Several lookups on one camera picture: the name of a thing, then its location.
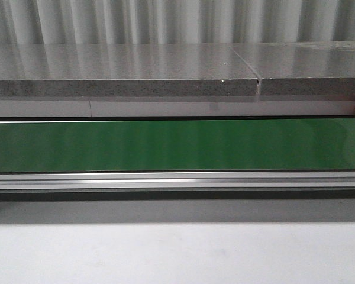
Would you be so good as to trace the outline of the green conveyor belt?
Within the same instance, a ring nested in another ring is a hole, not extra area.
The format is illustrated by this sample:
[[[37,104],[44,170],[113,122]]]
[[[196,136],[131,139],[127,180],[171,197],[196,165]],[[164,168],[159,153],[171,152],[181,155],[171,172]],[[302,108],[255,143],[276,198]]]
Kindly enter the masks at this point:
[[[355,119],[0,124],[0,173],[355,170]]]

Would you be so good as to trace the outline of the grey stone slab right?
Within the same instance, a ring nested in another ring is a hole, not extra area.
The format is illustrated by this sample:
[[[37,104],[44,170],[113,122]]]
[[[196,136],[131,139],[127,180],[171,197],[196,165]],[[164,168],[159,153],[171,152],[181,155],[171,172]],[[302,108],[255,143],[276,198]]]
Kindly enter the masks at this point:
[[[244,43],[233,50],[259,79],[259,94],[355,98],[355,41]]]

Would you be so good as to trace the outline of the grey stone slab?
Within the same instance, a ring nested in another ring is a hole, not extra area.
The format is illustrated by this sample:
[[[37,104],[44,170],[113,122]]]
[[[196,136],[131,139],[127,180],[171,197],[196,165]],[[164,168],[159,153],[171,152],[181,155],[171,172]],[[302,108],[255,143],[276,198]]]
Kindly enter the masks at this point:
[[[218,44],[0,44],[0,97],[254,96],[257,76]]]
[[[355,98],[355,41],[244,43],[233,50],[259,79],[259,94]]]

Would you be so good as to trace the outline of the grey stone slab left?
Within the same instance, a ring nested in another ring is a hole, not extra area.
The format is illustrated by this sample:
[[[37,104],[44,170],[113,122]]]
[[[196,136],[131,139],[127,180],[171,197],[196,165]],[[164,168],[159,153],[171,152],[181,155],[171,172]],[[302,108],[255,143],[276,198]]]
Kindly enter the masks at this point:
[[[0,44],[0,97],[254,96],[257,76],[218,44]]]

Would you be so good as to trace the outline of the grey corrugated curtain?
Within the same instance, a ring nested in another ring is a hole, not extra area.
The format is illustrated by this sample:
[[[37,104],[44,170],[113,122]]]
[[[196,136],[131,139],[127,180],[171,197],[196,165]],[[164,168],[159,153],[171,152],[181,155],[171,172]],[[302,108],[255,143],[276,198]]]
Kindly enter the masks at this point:
[[[355,41],[355,1],[0,1],[0,44]]]

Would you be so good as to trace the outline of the aluminium conveyor side rail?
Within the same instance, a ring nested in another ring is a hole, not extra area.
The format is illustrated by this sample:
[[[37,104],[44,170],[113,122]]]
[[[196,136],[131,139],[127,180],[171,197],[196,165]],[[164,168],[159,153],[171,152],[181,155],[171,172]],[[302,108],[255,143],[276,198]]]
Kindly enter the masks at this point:
[[[355,170],[0,174],[0,201],[355,198]]]

